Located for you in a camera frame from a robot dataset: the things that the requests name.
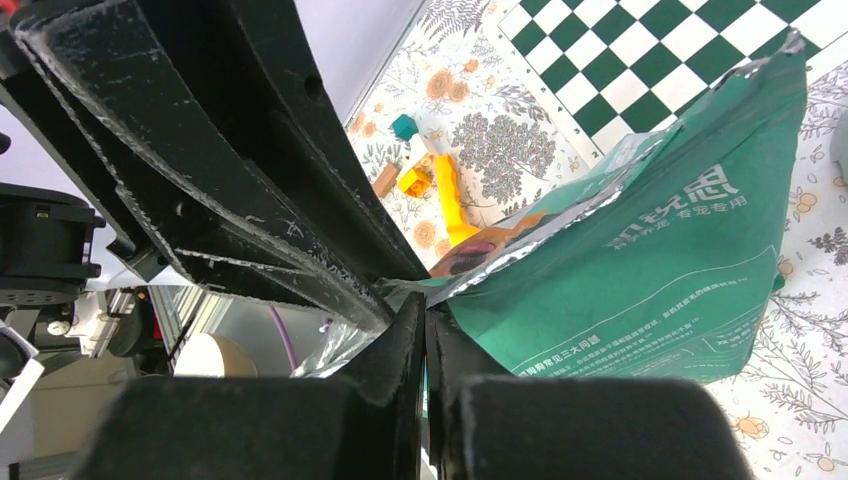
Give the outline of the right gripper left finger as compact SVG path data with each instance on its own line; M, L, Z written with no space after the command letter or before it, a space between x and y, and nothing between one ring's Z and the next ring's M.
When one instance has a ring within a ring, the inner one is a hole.
M76 479L416 479L425 297L325 378L130 382Z

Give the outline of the green pet food bag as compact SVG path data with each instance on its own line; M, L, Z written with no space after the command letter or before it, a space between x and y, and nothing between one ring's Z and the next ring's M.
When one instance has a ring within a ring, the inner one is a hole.
M747 363L777 278L806 43L728 71L669 127L624 137L585 177L481 230L420 292L519 377L673 376Z

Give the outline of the teal cube block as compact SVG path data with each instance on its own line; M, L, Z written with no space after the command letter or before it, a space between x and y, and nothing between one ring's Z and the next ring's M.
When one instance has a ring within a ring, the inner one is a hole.
M406 114L399 115L392 123L391 129L394 135L405 142L409 142L419 133L415 120Z

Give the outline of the orange plastic scoop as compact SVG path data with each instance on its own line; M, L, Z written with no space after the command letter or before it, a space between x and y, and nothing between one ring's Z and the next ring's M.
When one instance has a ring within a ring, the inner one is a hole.
M460 202L458 174L450 155L440 155L434 161L435 180L442 207L446 231L452 246L457 246L480 229L467 222Z

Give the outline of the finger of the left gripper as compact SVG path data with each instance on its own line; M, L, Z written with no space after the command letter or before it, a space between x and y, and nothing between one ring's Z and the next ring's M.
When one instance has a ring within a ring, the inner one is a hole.
M145 1L189 91L242 158L369 281L428 273L381 205L336 116L291 1Z
M13 113L44 148L19 182L68 179L115 231L108 251L213 292L321 309L360 328L393 311L239 156L189 91L145 1L17 1Z

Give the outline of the green white chessboard mat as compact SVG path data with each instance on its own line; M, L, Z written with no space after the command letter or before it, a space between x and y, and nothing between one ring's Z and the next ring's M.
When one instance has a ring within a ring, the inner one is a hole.
M810 81L846 60L844 0L521 1L486 29L588 165L628 134L668 127L792 31L803 36Z

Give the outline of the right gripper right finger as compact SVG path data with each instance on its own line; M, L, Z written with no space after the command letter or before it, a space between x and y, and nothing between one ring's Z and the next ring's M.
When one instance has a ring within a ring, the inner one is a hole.
M440 310L425 317L431 464L442 479L747 479L721 409L660 378L509 374Z

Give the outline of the brown wooden block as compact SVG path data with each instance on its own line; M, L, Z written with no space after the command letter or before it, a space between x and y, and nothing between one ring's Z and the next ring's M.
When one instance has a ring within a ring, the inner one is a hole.
M377 178L372 182L372 188L378 198L385 198L396 185L401 169L394 163L387 163Z

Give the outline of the yellow toy block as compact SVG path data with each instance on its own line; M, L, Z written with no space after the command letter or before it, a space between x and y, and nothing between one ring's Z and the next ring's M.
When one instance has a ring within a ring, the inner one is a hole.
M422 198L431 185L429 175L421 168L411 168L397 179L398 189L413 198Z

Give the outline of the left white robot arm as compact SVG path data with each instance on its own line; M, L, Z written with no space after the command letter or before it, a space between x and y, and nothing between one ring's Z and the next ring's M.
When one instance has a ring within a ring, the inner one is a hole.
M5 1L1 103L77 194L1 186L1 299L67 305L106 250L145 280L365 330L427 272L331 104L292 1Z

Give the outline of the floral tablecloth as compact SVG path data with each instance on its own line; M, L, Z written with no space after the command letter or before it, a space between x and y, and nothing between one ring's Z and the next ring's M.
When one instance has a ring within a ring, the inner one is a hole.
M346 119L375 179L407 145L391 123L411 116L454 157L467 220L485 227L591 168L491 43L502 6L431 1L387 69ZM809 81L788 193L783 286L771 297L752 357L710 390L757 479L847 475L847 58Z

